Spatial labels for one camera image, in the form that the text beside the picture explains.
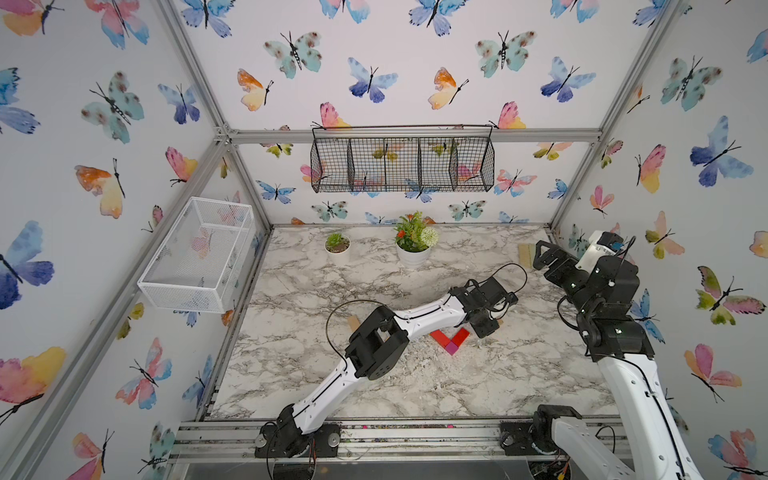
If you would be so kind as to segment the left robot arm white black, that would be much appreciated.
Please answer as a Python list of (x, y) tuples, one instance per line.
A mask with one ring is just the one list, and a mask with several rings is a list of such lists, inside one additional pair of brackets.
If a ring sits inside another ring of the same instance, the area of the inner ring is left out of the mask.
[(469, 280), (441, 298), (410, 310), (380, 304), (357, 327), (340, 361), (304, 399), (284, 407), (265, 423), (256, 438), (254, 456), (291, 458), (309, 452), (336, 454), (340, 427), (327, 421), (354, 391), (388, 374), (410, 343), (447, 327), (469, 325), (484, 338), (499, 328), (499, 319), (518, 303), (494, 277)]

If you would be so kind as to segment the red block short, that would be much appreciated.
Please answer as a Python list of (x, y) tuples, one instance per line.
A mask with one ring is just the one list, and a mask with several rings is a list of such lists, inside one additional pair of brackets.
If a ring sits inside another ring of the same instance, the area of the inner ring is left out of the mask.
[(456, 347), (460, 347), (469, 336), (470, 336), (470, 332), (462, 328), (454, 335), (454, 337), (452, 338), (452, 343)]

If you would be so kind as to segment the magenta cube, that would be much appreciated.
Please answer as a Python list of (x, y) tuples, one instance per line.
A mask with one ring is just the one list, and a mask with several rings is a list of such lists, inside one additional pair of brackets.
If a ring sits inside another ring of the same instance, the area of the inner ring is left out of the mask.
[(459, 347), (456, 344), (449, 342), (444, 346), (444, 349), (447, 353), (453, 356), (458, 351)]

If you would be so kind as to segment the natural wood block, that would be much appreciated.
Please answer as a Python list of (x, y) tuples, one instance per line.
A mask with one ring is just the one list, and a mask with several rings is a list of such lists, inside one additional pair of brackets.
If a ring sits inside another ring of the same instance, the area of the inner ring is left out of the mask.
[(356, 331), (361, 325), (361, 322), (356, 316), (349, 316), (347, 318), (347, 323), (352, 332)]

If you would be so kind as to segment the red block long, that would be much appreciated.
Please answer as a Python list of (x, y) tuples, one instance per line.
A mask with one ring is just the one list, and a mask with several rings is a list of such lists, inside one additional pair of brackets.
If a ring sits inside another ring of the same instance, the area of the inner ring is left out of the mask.
[(437, 330), (430, 333), (430, 336), (444, 349), (448, 350), (452, 344), (452, 339), (445, 335), (442, 331)]

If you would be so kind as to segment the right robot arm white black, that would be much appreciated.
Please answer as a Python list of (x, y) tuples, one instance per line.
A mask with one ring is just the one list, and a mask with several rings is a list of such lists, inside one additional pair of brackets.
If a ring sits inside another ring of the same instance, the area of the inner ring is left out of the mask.
[(699, 479), (663, 388), (655, 352), (629, 315), (640, 281), (627, 261), (630, 245), (597, 231), (581, 257), (540, 241), (532, 266), (562, 289), (576, 310), (576, 329), (616, 402), (629, 443), (631, 466), (621, 460), (572, 407), (540, 405), (529, 422), (500, 426), (508, 456), (562, 454), (589, 479)]

